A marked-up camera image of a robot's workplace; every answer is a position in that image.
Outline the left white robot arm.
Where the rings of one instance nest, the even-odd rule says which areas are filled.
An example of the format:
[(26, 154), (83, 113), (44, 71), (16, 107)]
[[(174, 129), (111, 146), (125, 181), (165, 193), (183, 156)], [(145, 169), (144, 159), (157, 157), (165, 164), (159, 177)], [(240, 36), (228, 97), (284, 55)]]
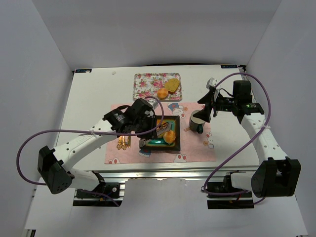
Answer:
[(132, 105), (119, 106), (106, 113), (88, 131), (63, 145), (39, 151), (38, 171), (52, 194), (67, 188), (86, 190), (95, 195), (106, 191), (104, 178), (96, 171), (83, 171), (74, 166), (96, 149), (120, 136), (157, 137), (155, 109), (161, 102), (152, 96), (136, 99)]

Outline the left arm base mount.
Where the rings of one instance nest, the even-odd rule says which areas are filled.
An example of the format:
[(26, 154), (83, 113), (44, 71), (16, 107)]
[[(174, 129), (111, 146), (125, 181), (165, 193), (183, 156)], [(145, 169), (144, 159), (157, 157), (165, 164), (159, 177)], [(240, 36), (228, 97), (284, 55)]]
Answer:
[(81, 207), (119, 207), (123, 201), (125, 183), (106, 182), (105, 187), (95, 191), (76, 190), (73, 206)]

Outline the orange donut bread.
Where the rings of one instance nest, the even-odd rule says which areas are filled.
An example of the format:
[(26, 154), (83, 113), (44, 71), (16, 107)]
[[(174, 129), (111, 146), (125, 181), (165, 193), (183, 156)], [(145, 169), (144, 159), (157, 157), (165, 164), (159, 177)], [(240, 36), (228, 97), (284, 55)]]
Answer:
[(168, 122), (165, 120), (157, 120), (157, 125), (157, 131), (160, 131), (168, 127)]

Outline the silver metal tongs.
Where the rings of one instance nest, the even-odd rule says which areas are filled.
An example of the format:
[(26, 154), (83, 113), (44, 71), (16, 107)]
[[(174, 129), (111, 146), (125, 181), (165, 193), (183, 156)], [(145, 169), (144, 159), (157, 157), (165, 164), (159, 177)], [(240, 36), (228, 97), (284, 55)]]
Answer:
[(168, 123), (168, 127), (165, 128), (165, 129), (163, 129), (163, 130), (157, 131), (157, 138), (153, 138), (153, 139), (157, 139), (157, 140), (162, 139), (162, 138), (163, 138), (163, 134), (164, 134), (165, 132), (167, 132), (167, 131), (170, 131), (170, 130), (171, 130), (171, 127), (172, 127), (172, 125), (171, 125), (171, 123), (169, 122), (169, 123)]

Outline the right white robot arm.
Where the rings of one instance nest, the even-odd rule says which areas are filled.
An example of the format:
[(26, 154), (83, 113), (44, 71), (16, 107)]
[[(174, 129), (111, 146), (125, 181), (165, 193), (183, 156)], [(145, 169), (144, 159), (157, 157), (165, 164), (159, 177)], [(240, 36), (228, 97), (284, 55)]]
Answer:
[(248, 144), (254, 146), (260, 165), (254, 172), (229, 172), (219, 188), (213, 188), (206, 180), (202, 191), (210, 196), (234, 196), (246, 192), (253, 192), (258, 198), (294, 195), (301, 164), (290, 159), (274, 138), (266, 124), (268, 118), (264, 110), (259, 103), (252, 101), (251, 83), (235, 80), (230, 97), (220, 94), (218, 84), (214, 78), (207, 82), (209, 92), (198, 101), (204, 104), (204, 108), (193, 116), (210, 122), (210, 117), (217, 116), (218, 111), (231, 112), (247, 132)]

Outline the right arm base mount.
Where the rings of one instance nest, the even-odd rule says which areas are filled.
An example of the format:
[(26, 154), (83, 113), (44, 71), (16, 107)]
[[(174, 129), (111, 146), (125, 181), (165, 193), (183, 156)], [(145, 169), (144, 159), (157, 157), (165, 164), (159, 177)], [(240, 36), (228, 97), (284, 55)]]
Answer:
[(240, 193), (242, 189), (234, 188), (231, 179), (232, 172), (227, 172), (222, 181), (209, 181), (206, 190), (207, 208), (219, 209), (251, 209), (254, 208), (252, 193)]

